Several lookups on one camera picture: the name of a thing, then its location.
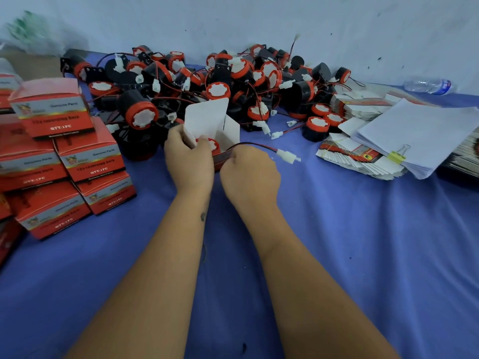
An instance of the blue tablecloth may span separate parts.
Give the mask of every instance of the blue tablecloth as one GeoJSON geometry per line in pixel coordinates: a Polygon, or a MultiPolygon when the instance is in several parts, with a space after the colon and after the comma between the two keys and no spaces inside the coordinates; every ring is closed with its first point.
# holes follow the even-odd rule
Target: blue tablecloth
{"type": "MultiPolygon", "coordinates": [[[[476,96],[426,97],[479,105],[476,96]]],[[[274,116],[271,130],[287,120],[274,116]]],[[[479,193],[436,175],[386,182],[342,169],[315,156],[318,144],[300,130],[241,140],[302,158],[290,165],[271,155],[280,209],[401,356],[479,356],[479,193]]],[[[44,242],[27,237],[0,273],[1,358],[64,354],[147,245],[175,188],[161,149],[126,167],[137,198],[44,242]]],[[[185,357],[283,357],[254,244],[218,175],[204,242],[185,357]]]]}

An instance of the stack of boxes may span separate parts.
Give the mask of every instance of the stack of boxes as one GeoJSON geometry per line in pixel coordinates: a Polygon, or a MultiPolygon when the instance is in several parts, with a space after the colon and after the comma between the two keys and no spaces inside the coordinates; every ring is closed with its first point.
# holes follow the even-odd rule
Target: stack of boxes
{"type": "Polygon", "coordinates": [[[0,191],[35,238],[136,196],[116,141],[90,116],[76,79],[22,82],[8,103],[14,114],[0,115],[0,191]]]}

